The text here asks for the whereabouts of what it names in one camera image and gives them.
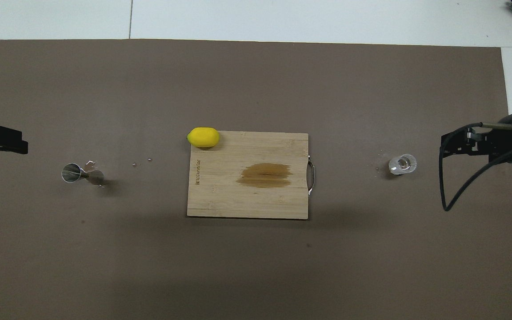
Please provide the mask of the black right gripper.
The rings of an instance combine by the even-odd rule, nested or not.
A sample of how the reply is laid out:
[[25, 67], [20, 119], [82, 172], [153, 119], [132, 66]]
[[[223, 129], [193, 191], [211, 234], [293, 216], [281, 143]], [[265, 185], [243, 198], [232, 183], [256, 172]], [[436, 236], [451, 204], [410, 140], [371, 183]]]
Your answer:
[[512, 150], [512, 114], [497, 122], [482, 122], [482, 128], [490, 129], [482, 134], [476, 133], [470, 126], [465, 129], [457, 129], [441, 136], [441, 152], [443, 157], [459, 154], [465, 144], [478, 144], [481, 142], [481, 150], [485, 154], [501, 155]]

